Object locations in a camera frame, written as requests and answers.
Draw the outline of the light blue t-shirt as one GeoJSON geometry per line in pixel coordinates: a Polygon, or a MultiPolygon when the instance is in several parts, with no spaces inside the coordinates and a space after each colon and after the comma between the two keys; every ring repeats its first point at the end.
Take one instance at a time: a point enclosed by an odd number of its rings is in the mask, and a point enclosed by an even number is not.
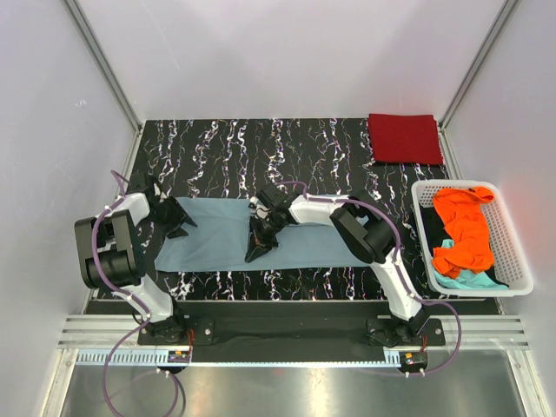
{"type": "Polygon", "coordinates": [[[245,272],[295,268],[364,267],[328,225],[287,225],[264,232],[251,224],[246,199],[188,198],[178,202],[193,217],[188,234],[168,238],[155,268],[161,272],[245,272]]]}

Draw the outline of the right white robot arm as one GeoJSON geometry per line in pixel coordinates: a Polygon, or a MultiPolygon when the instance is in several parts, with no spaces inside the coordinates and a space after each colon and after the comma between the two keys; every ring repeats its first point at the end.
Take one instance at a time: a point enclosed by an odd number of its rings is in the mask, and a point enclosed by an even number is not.
{"type": "Polygon", "coordinates": [[[400,234],[394,222],[363,195],[289,195],[269,185],[249,199],[248,246],[252,262],[279,246],[277,234],[288,226],[316,224],[335,228],[349,252],[374,271],[387,297],[391,319],[369,330],[385,347],[418,344],[428,313],[400,258],[400,234]]]}

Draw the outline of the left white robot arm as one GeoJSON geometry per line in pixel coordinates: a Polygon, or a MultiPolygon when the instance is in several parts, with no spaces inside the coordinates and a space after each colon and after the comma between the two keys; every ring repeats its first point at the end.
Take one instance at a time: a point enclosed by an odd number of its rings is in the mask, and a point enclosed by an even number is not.
{"type": "Polygon", "coordinates": [[[184,224],[196,225],[154,175],[133,175],[125,192],[102,213],[75,223],[83,282],[88,288],[108,291],[125,300],[141,315],[139,326],[155,341],[186,341],[194,336],[187,316],[147,273],[137,232],[144,220],[162,225],[169,239],[187,236],[184,224]]]}

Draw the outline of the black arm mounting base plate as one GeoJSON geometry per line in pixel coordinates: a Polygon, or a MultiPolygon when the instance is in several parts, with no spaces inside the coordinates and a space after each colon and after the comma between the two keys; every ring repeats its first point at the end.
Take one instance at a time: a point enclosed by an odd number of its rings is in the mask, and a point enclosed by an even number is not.
{"type": "Polygon", "coordinates": [[[383,348],[443,347],[440,320],[409,331],[386,301],[184,301],[196,363],[370,362],[383,348]]]}

